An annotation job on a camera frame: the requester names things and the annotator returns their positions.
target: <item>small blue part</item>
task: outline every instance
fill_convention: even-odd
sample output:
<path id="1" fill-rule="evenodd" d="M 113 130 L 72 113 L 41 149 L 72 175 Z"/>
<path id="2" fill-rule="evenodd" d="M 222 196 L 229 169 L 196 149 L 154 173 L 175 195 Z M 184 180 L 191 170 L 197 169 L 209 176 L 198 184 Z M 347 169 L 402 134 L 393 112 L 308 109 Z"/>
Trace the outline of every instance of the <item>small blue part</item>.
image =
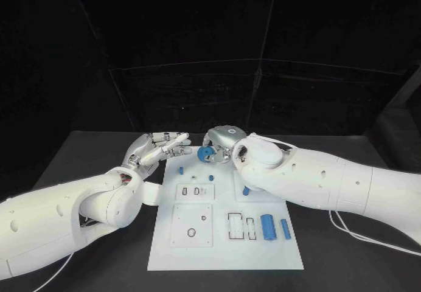
<path id="1" fill-rule="evenodd" d="M 214 150 L 210 146 L 207 147 L 200 147 L 198 150 L 197 150 L 197 157 L 198 157 L 198 160 L 201 162 L 206 162 L 209 163 L 209 161 L 204 160 L 204 157 L 214 154 Z"/>
<path id="2" fill-rule="evenodd" d="M 282 224 L 282 233 L 285 234 L 285 239 L 291 239 L 286 219 L 281 219 L 281 224 Z"/>
<path id="3" fill-rule="evenodd" d="M 265 240 L 276 239 L 276 231 L 273 230 L 273 217 L 269 214 L 260 215 L 260 229 Z"/>
<path id="4" fill-rule="evenodd" d="M 249 194 L 249 188 L 243 187 L 243 195 L 248 196 L 248 194 Z"/>

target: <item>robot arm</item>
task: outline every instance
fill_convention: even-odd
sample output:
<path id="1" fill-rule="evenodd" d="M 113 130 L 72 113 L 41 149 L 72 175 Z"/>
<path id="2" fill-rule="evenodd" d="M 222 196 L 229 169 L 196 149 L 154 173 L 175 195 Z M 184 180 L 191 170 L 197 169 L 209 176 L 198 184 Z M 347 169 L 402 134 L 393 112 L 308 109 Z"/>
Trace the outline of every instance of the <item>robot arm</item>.
<path id="1" fill-rule="evenodd" d="M 187 133 L 144 134 L 122 166 L 105 174 L 24 193 L 0 204 L 0 280 L 28 273 L 125 227 L 160 185 L 144 182 L 158 160 L 190 154 Z M 79 215 L 96 222 L 79 222 Z"/>
<path id="2" fill-rule="evenodd" d="M 211 147 L 217 143 L 216 149 L 226 148 L 227 160 L 250 190 L 265 190 L 309 208 L 370 217 L 399 229 L 421 245 L 421 175 L 357 164 L 276 141 L 292 147 L 282 150 L 272 139 L 255 134 L 246 137 L 242 131 L 239 137 L 236 133 L 236 127 L 223 126 L 210 129 L 207 137 Z M 214 161 L 211 155 L 201 161 Z"/>

